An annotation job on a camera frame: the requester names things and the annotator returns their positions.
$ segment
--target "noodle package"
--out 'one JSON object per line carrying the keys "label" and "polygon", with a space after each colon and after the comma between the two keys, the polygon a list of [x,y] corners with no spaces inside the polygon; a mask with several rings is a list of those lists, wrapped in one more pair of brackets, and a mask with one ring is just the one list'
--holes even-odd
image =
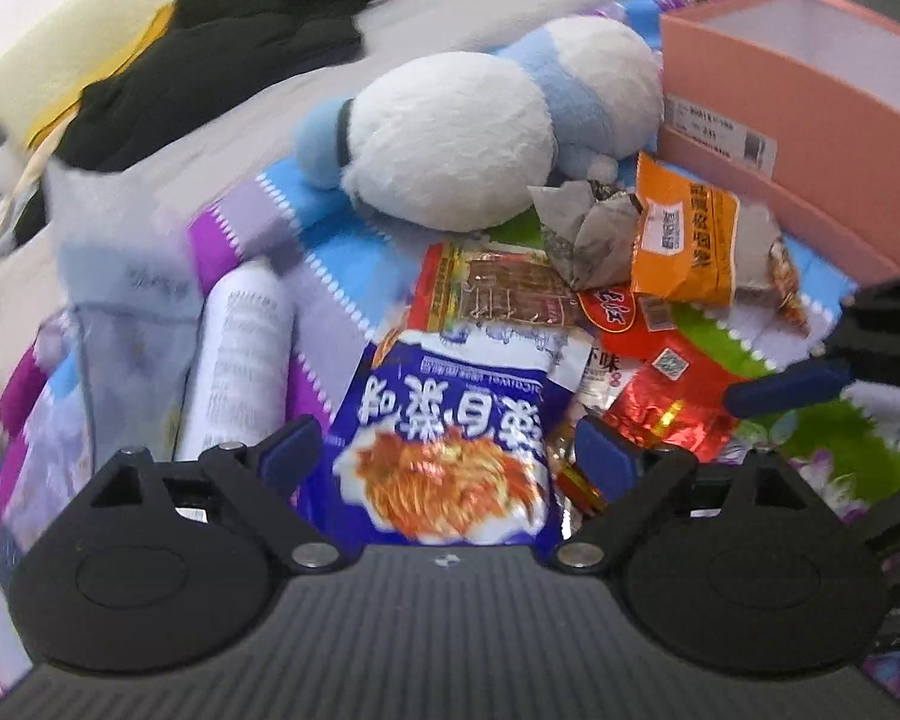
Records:
{"label": "noodle package", "polygon": [[543,443],[580,384],[578,331],[460,325],[365,348],[302,511],[367,543],[559,541]]}

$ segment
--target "yellow fabric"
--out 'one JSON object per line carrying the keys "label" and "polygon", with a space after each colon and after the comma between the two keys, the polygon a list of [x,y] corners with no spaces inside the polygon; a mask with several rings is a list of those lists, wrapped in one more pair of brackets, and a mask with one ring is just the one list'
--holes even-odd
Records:
{"label": "yellow fabric", "polygon": [[44,109],[31,124],[26,134],[26,147],[28,149],[37,148],[63,119],[77,112],[80,105],[80,95],[83,93],[84,87],[115,76],[140,56],[147,46],[151,45],[154,40],[167,31],[172,15],[173,4],[161,7],[146,28],[137,34],[133,40],[113,52],[112,55],[98,64],[90,73],[79,79],[65,95]]}

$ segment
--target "stuffed animal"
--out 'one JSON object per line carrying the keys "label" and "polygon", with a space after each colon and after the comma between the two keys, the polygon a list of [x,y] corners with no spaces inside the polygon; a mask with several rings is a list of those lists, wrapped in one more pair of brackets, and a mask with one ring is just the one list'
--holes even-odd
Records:
{"label": "stuffed animal", "polygon": [[663,100],[653,52],[622,23],[557,19],[496,55],[408,62],[352,100],[327,100],[295,139],[304,178],[437,230],[504,223],[554,167],[611,182]]}

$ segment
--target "pink box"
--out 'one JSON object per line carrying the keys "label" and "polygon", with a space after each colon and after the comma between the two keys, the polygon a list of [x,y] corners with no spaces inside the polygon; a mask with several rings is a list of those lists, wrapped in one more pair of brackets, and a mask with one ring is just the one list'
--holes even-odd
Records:
{"label": "pink box", "polygon": [[660,31],[660,156],[769,205],[861,284],[900,274],[900,25],[844,0],[724,0]]}

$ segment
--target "colorful blanket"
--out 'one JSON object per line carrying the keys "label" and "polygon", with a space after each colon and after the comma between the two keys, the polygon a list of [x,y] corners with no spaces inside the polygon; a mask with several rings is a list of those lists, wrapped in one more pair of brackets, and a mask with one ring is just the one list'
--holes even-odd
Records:
{"label": "colorful blanket", "polygon": [[[659,14],[698,0],[635,0],[601,10],[628,20],[658,47]],[[622,175],[632,181],[633,165]],[[487,231],[500,242],[538,245],[533,212]],[[313,413],[326,427],[356,370],[365,341],[409,295],[426,247],[439,236],[354,210],[339,191],[303,182],[293,159],[240,184],[190,225],[199,279],[208,292],[241,261],[271,258],[298,303],[288,415]],[[728,370],[762,375],[801,359],[826,336],[853,284],[799,241],[812,333],[781,333],[756,309],[677,309],[683,333]],[[50,320],[26,352],[0,402],[0,692],[29,668],[5,603],[21,556],[91,473],[76,348],[66,316]],[[770,442],[846,517],[900,488],[900,389],[854,385],[847,399],[744,422],[725,450],[737,461]]]}

